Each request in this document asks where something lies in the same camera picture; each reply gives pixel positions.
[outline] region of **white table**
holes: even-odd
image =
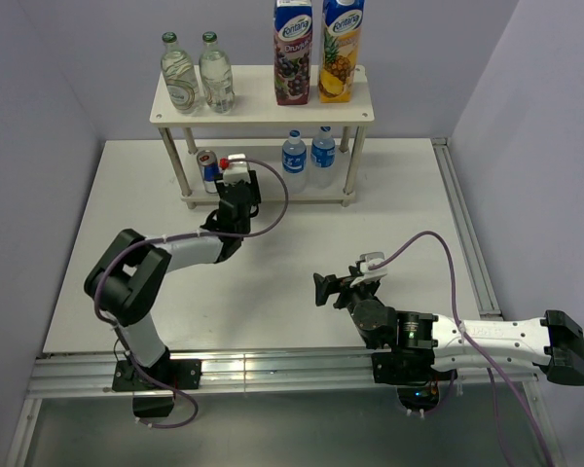
[[[223,145],[199,141],[201,148]],[[178,149],[186,154],[185,145]],[[364,151],[357,202],[350,207],[291,205],[276,230],[246,240],[228,262],[165,278],[153,316],[171,350],[362,347],[345,310],[314,306],[312,274],[345,275],[360,254],[390,254],[422,230],[434,230],[449,243],[459,313],[479,317],[430,141],[371,139]],[[265,180],[268,175],[261,173]],[[204,221],[211,207],[188,210],[176,184],[163,142],[106,143],[44,352],[111,350],[114,334],[95,319],[84,280],[122,229],[178,234]],[[279,208],[265,204],[253,229],[268,225]],[[440,245],[425,238],[412,246],[392,263],[378,296],[396,309],[450,315],[450,280]]]

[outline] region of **pineapple juice carton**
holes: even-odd
[[[349,102],[365,0],[324,0],[318,90],[321,102]]]

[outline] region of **pineapple image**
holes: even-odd
[[[332,75],[326,69],[320,72],[320,83],[318,84],[320,92],[327,97],[337,97],[344,93],[344,83],[335,75]]]
[[[338,40],[325,31],[324,69],[345,83],[352,72],[352,62],[347,56],[340,55]]]

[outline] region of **plastic water bottle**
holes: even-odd
[[[199,59],[199,69],[205,100],[214,112],[226,114],[232,110],[236,100],[232,64],[218,46],[214,32],[203,34],[203,44],[205,49]]]
[[[290,131],[289,139],[283,143],[283,180],[290,193],[300,193],[308,182],[308,148],[296,129]]]
[[[335,176],[335,140],[331,127],[323,126],[311,144],[311,183],[327,188]]]

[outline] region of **green bottle cap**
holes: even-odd
[[[216,36],[215,32],[208,31],[208,32],[203,34],[203,41],[206,44],[212,44],[212,43],[216,42],[217,40],[218,40],[218,37]]]
[[[177,42],[177,36],[174,32],[166,32],[163,34],[163,42],[165,44],[170,44],[172,42]]]

